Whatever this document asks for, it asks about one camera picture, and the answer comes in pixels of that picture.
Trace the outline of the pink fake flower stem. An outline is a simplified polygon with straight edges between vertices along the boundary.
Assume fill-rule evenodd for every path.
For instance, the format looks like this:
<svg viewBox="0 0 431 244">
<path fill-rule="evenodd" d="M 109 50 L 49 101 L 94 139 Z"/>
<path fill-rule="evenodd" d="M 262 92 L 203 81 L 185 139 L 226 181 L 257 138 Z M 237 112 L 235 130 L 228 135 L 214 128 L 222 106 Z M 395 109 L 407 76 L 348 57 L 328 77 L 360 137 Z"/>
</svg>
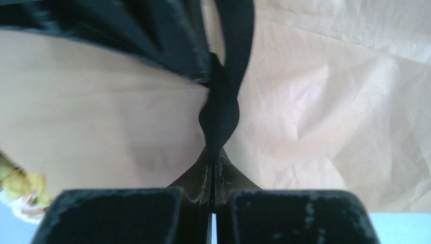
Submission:
<svg viewBox="0 0 431 244">
<path fill-rule="evenodd" d="M 6 206 L 12 214 L 24 222 L 38 225 L 45 216 L 44 209 L 31 205 L 25 197 L 11 199 L 1 191 L 1 206 Z"/>
</svg>

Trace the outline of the black ribbon with gold text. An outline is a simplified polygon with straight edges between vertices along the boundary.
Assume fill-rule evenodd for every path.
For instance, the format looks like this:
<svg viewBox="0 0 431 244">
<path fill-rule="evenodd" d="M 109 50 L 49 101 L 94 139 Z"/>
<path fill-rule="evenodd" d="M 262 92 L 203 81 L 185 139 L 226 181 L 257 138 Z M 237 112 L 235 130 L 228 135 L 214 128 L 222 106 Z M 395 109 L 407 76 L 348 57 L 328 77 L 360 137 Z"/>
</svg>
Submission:
<svg viewBox="0 0 431 244">
<path fill-rule="evenodd" d="M 239 121 L 249 64 L 253 1 L 216 1 L 225 61 L 209 50 L 200 1 L 1 1 L 1 28 L 95 44 L 140 58 L 208 88 L 199 123 L 211 161 Z"/>
</svg>

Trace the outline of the yellow fake flower stem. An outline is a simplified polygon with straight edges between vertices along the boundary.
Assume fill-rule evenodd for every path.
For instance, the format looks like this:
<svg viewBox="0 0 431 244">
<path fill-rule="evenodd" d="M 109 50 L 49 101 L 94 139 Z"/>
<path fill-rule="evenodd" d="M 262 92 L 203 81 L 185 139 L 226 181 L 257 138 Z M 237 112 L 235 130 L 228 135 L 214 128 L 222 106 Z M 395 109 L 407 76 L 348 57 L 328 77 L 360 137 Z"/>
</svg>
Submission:
<svg viewBox="0 0 431 244">
<path fill-rule="evenodd" d="M 46 189 L 46 177 L 27 172 L 1 155 L 1 190 L 11 200 L 23 200 L 30 206 L 47 208 L 52 198 Z"/>
</svg>

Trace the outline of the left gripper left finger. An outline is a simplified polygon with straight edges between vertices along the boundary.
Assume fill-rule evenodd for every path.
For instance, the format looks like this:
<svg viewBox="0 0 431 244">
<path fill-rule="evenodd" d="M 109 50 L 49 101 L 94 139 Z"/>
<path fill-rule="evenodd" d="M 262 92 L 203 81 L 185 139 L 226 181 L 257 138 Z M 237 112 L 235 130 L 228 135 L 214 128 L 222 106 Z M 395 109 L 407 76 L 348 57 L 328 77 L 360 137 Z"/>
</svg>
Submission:
<svg viewBox="0 0 431 244">
<path fill-rule="evenodd" d="M 211 243 L 212 170 L 204 149 L 166 188 L 64 191 L 32 243 Z"/>
</svg>

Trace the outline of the two-sided peach green wrapping paper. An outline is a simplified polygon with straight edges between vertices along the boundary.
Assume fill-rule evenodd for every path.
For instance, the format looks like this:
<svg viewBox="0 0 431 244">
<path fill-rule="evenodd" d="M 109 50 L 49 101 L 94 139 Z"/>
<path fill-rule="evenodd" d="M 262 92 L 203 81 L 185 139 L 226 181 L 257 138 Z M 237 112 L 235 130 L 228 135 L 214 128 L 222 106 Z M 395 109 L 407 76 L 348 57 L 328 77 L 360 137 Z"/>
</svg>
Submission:
<svg viewBox="0 0 431 244">
<path fill-rule="evenodd" d="M 430 1 L 256 1 L 225 150 L 267 189 L 430 211 Z M 1 151 L 77 188 L 166 187 L 203 149 L 206 89 L 135 58 L 1 31 Z"/>
</svg>

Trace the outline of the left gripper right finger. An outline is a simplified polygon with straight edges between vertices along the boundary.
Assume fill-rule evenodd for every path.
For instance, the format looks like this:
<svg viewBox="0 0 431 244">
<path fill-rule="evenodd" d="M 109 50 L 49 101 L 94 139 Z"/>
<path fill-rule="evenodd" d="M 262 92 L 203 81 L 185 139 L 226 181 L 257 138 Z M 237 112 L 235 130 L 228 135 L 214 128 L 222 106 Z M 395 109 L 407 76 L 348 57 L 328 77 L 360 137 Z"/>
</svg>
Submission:
<svg viewBox="0 0 431 244">
<path fill-rule="evenodd" d="M 379 243 L 356 195 L 264 190 L 222 151 L 213 172 L 218 243 Z"/>
</svg>

